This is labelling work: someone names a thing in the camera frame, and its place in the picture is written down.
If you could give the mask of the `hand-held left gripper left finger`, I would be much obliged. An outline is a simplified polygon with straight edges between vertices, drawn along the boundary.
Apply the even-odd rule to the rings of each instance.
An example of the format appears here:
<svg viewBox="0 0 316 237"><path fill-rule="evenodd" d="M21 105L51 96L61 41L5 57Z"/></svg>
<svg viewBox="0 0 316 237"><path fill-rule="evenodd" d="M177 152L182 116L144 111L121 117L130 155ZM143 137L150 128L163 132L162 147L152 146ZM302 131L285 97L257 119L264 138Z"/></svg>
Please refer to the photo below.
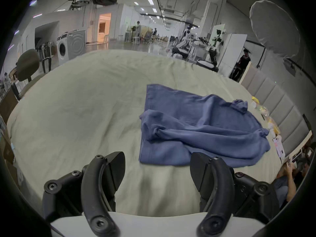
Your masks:
<svg viewBox="0 0 316 237"><path fill-rule="evenodd" d="M110 216L116 211L115 193L125 174L122 151L97 155L81 171L74 170L44 184L42 214L53 221L84 213L92 232L98 237L117 237L119 227Z"/></svg>

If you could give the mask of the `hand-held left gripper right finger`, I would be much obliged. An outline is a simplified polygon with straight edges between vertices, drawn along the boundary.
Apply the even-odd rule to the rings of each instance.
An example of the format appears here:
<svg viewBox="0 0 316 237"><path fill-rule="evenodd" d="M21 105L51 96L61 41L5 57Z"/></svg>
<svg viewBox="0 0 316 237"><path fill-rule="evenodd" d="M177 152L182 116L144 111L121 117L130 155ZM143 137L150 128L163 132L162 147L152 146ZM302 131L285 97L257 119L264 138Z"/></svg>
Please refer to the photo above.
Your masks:
<svg viewBox="0 0 316 237"><path fill-rule="evenodd" d="M194 152L190 174L200 194L200 212L207 213L197 227L199 237L219 236L231 216L267 224L280 211L273 185L234 172L220 157Z"/></svg>

